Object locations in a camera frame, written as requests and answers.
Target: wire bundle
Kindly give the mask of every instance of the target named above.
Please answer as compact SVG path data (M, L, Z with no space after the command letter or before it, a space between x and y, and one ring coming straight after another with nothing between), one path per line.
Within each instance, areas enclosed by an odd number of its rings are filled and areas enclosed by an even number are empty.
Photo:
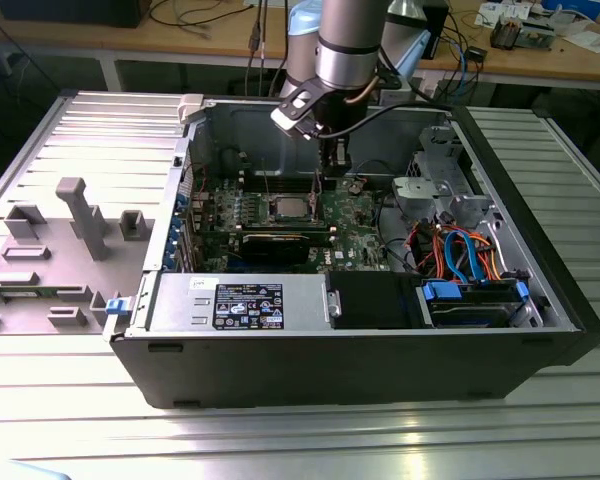
M421 225L420 223L414 225L405 242L405 247L413 248L416 235L422 231ZM431 225L431 228L433 232L431 236L432 251L416 265L417 272L427 277L439 279L449 279L450 277L454 281L469 283L467 276L460 270L463 260L466 258L469 261L474 281L481 281L485 278L502 280L496 264L496 247L488 239L476 232L469 232L454 225L443 225L439 229ZM453 260L452 245L454 244L465 247L457 263ZM430 270L423 273L423 267L432 258L435 260L435 271Z

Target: gray plastic post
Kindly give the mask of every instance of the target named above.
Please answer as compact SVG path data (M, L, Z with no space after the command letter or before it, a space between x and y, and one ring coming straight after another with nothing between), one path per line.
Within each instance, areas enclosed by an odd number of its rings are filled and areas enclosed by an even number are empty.
M79 177L63 177L56 187L58 198L67 203L73 220L78 230L82 233L82 239L94 260L104 260L107 255L107 247L102 239L102 233L93 219L91 208L84 198L84 189L87 185Z

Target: green circuit board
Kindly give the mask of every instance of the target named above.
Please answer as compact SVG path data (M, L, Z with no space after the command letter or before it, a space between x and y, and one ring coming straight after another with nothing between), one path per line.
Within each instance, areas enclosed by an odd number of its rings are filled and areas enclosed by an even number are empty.
M323 191L319 199L319 219L311 222L305 218L276 218L270 208L270 205L275 205L280 199L293 199L296 205L301 205L301 199L305 199L306 194L267 195L261 192L242 192L234 181L211 183L213 202L209 207L210 211L201 216L211 219L211 222L202 222L198 230L204 241L204 270L256 273L389 270L372 223L372 192L362 191L354 196L348 191L350 185L351 180L339 180L335 189ZM302 235L317 239L320 244L309 249L305 263L284 267L245 265L237 246L240 237L247 235L246 225L263 232L267 232L269 226L280 228L283 225L285 230L282 234Z

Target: metal bracket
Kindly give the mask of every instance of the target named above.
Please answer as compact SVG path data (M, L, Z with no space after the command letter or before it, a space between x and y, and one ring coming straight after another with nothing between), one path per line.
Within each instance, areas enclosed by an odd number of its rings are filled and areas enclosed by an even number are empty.
M337 290L327 292L327 309L331 318L338 318L342 315L342 306L340 305L340 292Z

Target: slotted metal surface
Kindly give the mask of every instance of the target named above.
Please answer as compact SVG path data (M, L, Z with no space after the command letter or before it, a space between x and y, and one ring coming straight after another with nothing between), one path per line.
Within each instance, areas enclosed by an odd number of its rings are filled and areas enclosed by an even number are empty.
M553 122L531 111L471 114L600 316L599 176Z
M47 218L71 218L55 195L62 177L84 178L85 198L106 219L124 210L155 218L182 137L179 101L179 95L95 92L58 100L0 197L0 250L9 235L2 219L14 204L33 203Z
M519 172L521 183L560 183ZM590 184L582 173L561 175L573 182L566 185ZM600 212L537 216L559 248L586 247L589 228L600 226ZM600 268L576 271L581 282L600 282ZM600 315L600 298L594 307ZM600 347L576 365L540 372L504 400L162 411L145 403L99 336L5 336L5 457L84 480L598 478Z

